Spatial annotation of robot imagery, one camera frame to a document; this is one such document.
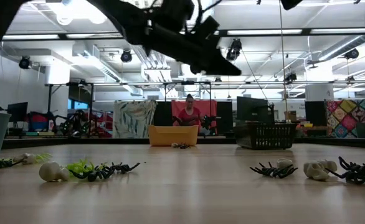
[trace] wooden floor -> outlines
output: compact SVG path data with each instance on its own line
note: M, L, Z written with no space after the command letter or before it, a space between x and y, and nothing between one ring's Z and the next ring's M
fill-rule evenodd
M365 223L365 185L307 179L313 159L365 162L365 149L296 144L286 151L235 145L191 149L145 145L64 145L3 150L1 157L49 152L59 164L87 157L141 165L106 182L43 182L40 165L0 170L0 223ZM285 157L299 167L286 179L252 172Z

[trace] colorful quilt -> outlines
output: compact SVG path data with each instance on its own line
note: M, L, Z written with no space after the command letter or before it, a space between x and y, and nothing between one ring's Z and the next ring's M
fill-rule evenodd
M115 102L113 138L148 138L148 126L153 123L157 102Z
M337 138L356 138L357 123L365 123L365 99L325 101L329 135Z

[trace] plastic crate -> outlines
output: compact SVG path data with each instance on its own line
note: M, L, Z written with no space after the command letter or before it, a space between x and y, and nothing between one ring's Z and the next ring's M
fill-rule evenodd
M289 149L295 132L295 124L249 123L234 127L237 144L250 149Z

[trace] black plastic spider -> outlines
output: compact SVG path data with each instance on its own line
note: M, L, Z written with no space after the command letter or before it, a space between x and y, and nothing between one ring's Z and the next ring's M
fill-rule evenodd
M190 146L188 146L187 144L185 143L180 143L180 144L173 144L173 148L175 149L189 149Z
M112 171L120 171L121 174L125 174L127 172L130 172L132 171L133 169L135 169L136 167L138 167L140 165L139 162L137 162L137 164L135 164L133 167L130 167L129 165L127 164L123 164L121 162L120 164L118 165L115 165L114 163L112 163L112 166L111 167L105 167L106 170L112 170Z
M266 177L279 177L279 178L286 178L287 176L289 176L290 174L292 174L294 171L296 171L298 168L294 168L293 165L289 165L283 169L279 169L276 167L273 167L271 165L270 162L268 162L268 164L270 165L270 168L265 167L263 164L259 163L260 166L262 166L262 169L259 169L257 167L252 168L250 167L251 170L253 170L254 172L264 175Z
M79 179L85 179L87 178L87 180L89 182L93 182L97 179L97 177L99 177L101 180L102 179L107 179L109 178L113 173L114 170L113 169L106 169L107 167L104 166L102 169L99 169L98 166L96 166L94 168L94 170L88 171L88 172L84 172L83 175L80 175L72 170L69 170L69 172L71 172L75 177L79 178Z
M0 159L0 169L12 167L16 164L20 164L21 162L23 162L23 159L15 163L12 163L12 159Z
M339 177L340 179L346 179L347 182L354 182L354 184L363 184L365 183L365 164L362 166L356 164L355 162L350 162L349 164L339 156L340 166L347 170L344 174L337 174L332 170L325 168L331 174Z

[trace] computer monitor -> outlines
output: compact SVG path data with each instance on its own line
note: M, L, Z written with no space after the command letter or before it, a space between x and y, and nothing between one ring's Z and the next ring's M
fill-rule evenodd
M11 115L9 122L25 121L27 102L8 105L7 113Z
M242 121L274 122L273 111L268 110L268 102L263 99L237 97L237 119Z

